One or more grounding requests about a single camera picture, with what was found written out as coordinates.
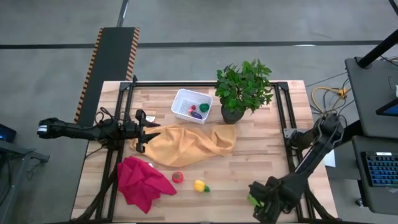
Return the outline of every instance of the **green plant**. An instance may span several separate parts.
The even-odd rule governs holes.
[[[231,112],[243,113],[250,109],[254,113],[264,103],[271,102],[273,94],[267,79],[271,72],[259,59],[252,63],[244,61],[242,68],[228,65],[224,70],[217,70],[216,96]]]

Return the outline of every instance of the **concrete floor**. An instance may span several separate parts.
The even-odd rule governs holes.
[[[122,0],[0,0],[0,44],[93,43],[100,27],[114,27]],[[140,26],[140,42],[381,40],[398,18],[387,0],[130,0],[123,26]],[[223,47],[139,49],[134,73],[141,80],[212,80],[229,63],[259,58],[274,80],[306,84],[345,71],[344,59],[374,46]],[[0,123],[14,128],[16,143],[51,155],[24,182],[12,223],[69,219],[86,141],[43,140],[40,119],[72,121],[91,49],[0,50]],[[385,56],[398,55],[394,47]],[[308,87],[339,88],[342,75]],[[320,101],[322,94],[316,96]],[[355,104],[342,112],[356,121]],[[355,222],[394,223],[396,217],[359,208],[356,183],[331,179],[339,217]]]

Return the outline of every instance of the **small red object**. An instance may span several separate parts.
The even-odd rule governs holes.
[[[172,180],[174,183],[179,184],[184,180],[184,176],[181,172],[174,172]]]

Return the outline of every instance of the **plastic basket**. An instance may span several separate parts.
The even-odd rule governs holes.
[[[199,110],[199,105],[201,105],[202,103],[209,104],[210,107],[208,111],[202,112]],[[211,110],[212,103],[213,99],[210,95],[197,93],[191,90],[180,89],[177,92],[177,95],[175,96],[172,105],[172,111],[175,114],[175,116],[178,118],[195,122],[198,124],[204,124]],[[191,108],[192,105],[195,105],[197,107],[195,112],[199,113],[203,119],[194,118],[189,114],[188,110],[189,108]]]

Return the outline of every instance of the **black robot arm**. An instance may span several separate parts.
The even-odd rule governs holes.
[[[110,147],[116,141],[137,138],[137,151],[141,153],[145,152],[143,144],[148,143],[151,139],[159,135],[159,133],[145,134],[144,127],[156,127],[160,125],[148,122],[143,110],[137,110],[136,112],[138,124],[131,120],[121,124],[105,108],[101,108],[101,111],[102,114],[108,114],[110,118],[101,120],[97,125],[81,126],[61,121],[58,118],[48,118],[39,122],[37,134],[43,139],[65,136],[98,141],[104,147]]]
[[[323,116],[306,133],[294,132],[289,139],[290,148],[300,151],[312,143],[313,145],[294,173],[279,179],[269,177],[265,185],[253,182],[249,186],[251,196],[260,205],[254,209],[254,218],[261,223],[273,224],[276,223],[281,211],[289,213],[300,202],[307,179],[324,156],[341,141],[342,136],[343,127],[337,114]]]

